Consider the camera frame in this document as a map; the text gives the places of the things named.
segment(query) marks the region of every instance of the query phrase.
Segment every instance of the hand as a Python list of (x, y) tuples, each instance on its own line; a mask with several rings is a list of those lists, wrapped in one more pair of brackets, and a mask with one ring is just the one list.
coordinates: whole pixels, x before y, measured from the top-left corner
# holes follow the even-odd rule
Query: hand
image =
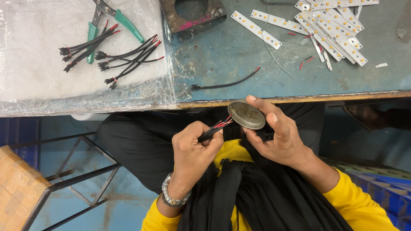
[(208, 130), (207, 125), (196, 121), (173, 136), (171, 142), (174, 149), (175, 168), (168, 186), (171, 198), (175, 200), (184, 198), (223, 146), (223, 130), (214, 133), (211, 141), (198, 143), (198, 138)]
[(267, 159), (296, 170), (306, 164), (308, 157), (314, 153), (302, 143), (295, 121), (266, 100), (249, 95), (247, 103), (263, 112), (267, 123), (275, 131), (272, 141), (263, 142), (254, 130), (243, 128), (255, 149)]

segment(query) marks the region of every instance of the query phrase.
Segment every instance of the yellow shirt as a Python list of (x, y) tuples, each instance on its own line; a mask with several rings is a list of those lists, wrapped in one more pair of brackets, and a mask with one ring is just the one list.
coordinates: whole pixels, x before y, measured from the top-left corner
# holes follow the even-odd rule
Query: yellow shirt
[[(224, 142), (217, 153), (214, 163), (220, 169), (221, 159), (240, 160), (253, 162), (247, 150), (240, 146), (240, 139)], [(338, 184), (329, 192), (324, 193), (325, 198), (337, 209), (354, 231), (384, 230), (398, 231), (383, 208), (373, 201), (369, 194), (362, 192), (361, 188), (351, 182), (346, 174), (339, 172)], [(142, 231), (176, 231), (181, 215), (173, 218), (163, 216), (157, 209), (157, 199), (151, 205), (143, 220)], [(239, 213), (240, 230), (251, 231), (244, 215)], [(237, 230), (237, 207), (234, 206), (231, 216), (233, 230)]]

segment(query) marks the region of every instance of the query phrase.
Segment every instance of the green handle pliers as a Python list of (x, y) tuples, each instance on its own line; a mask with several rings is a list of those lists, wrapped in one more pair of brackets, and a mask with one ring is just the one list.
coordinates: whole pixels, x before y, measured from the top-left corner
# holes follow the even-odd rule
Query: green handle pliers
[[(137, 30), (137, 28), (131, 23), (131, 21), (124, 16), (119, 9), (114, 10), (113, 8), (109, 7), (103, 0), (93, 0), (96, 4), (96, 10), (94, 12), (94, 17), (91, 22), (88, 22), (88, 35), (87, 41), (93, 40), (97, 37), (97, 24), (100, 21), (100, 17), (102, 13), (106, 13), (114, 19), (125, 26), (138, 40), (139, 42), (144, 42), (143, 37)], [(94, 61), (94, 51), (86, 57), (88, 63), (93, 63)]]

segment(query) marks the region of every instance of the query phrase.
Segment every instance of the yellow sleeve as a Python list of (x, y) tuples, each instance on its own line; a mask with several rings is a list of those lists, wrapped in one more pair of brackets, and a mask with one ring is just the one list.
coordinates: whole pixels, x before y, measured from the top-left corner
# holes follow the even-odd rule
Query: yellow sleeve
[(177, 231), (177, 226), (181, 218), (181, 214), (177, 217), (169, 218), (162, 215), (157, 209), (157, 199), (153, 202), (143, 220), (141, 231)]
[(337, 209), (354, 231), (385, 230), (398, 231), (383, 208), (373, 201), (368, 193), (351, 182), (348, 175), (340, 172), (337, 185), (325, 198)]

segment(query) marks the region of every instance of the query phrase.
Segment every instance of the wristwatch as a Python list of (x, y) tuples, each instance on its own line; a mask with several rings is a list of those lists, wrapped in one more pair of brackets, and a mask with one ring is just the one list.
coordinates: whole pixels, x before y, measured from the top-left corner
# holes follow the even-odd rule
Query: wristwatch
[(173, 175), (173, 174), (170, 173), (170, 174), (166, 177), (166, 179), (164, 180), (163, 185), (161, 186), (161, 189), (163, 190), (162, 198), (163, 198), (163, 202), (164, 202), (166, 205), (168, 205), (168, 206), (170, 206), (170, 207), (180, 207), (180, 206), (182, 206), (182, 205), (187, 204), (188, 198), (189, 198), (190, 195), (191, 195), (191, 190), (190, 190), (190, 192), (187, 193), (187, 195), (185, 195), (185, 197), (184, 197), (183, 200), (174, 200), (173, 198), (171, 198), (171, 197), (169, 196), (169, 192), (167, 191), (167, 187), (168, 187), (168, 185), (169, 185), (169, 183), (170, 183), (170, 179), (171, 179), (171, 176), (172, 176), (172, 175)]

